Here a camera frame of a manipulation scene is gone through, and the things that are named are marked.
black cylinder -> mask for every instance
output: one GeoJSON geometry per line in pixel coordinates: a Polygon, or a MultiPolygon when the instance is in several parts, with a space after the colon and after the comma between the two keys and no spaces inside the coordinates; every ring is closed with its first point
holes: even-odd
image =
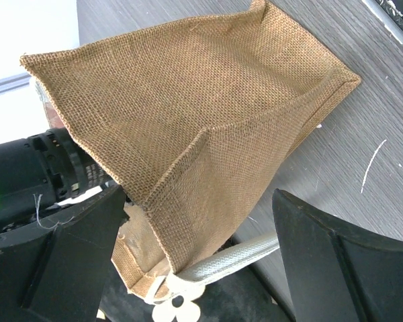
{"type": "Polygon", "coordinates": [[[108,180],[65,128],[0,144],[0,232],[36,212],[34,196],[41,211],[108,180]]]}

woven texture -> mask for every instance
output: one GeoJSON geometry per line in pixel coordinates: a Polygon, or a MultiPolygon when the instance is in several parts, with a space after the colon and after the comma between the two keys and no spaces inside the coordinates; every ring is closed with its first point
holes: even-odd
{"type": "Polygon", "coordinates": [[[135,254],[160,249],[174,272],[211,256],[287,155],[359,84],[264,0],[21,63],[73,139],[143,210],[155,245],[124,236],[114,252],[142,297],[154,266],[140,269],[135,254]]]}

flower center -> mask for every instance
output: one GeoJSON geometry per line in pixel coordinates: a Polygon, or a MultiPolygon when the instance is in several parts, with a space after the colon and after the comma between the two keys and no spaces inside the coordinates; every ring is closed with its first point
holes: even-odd
{"type": "Polygon", "coordinates": [[[182,304],[183,304],[183,297],[181,296],[181,295],[179,295],[178,297],[175,297],[173,300],[172,300],[172,305],[174,306],[174,307],[181,307],[182,306],[182,304]]]}

white flower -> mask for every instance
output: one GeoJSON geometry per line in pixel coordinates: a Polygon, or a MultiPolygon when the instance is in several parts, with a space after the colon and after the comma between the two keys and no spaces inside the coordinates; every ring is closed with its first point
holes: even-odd
{"type": "Polygon", "coordinates": [[[192,301],[203,295],[205,286],[198,286],[181,293],[183,303],[180,307],[173,306],[172,300],[167,300],[154,307],[152,319],[154,322],[172,322],[176,317],[177,322],[197,322],[201,311],[192,301]]]}

flower petal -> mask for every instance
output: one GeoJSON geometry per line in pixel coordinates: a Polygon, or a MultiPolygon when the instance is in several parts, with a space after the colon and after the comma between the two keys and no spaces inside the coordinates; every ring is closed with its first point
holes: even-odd
{"type": "Polygon", "coordinates": [[[165,301],[160,305],[155,305],[152,310],[152,320],[154,322],[172,322],[176,317],[177,309],[172,301],[165,301]]]}
{"type": "Polygon", "coordinates": [[[185,299],[185,301],[194,301],[203,295],[206,286],[196,286],[193,288],[189,288],[186,291],[181,293],[181,296],[185,299]]]}
{"type": "Polygon", "coordinates": [[[197,322],[200,319],[200,315],[202,315],[202,312],[199,306],[187,301],[177,309],[176,320],[177,322],[197,322]]]}

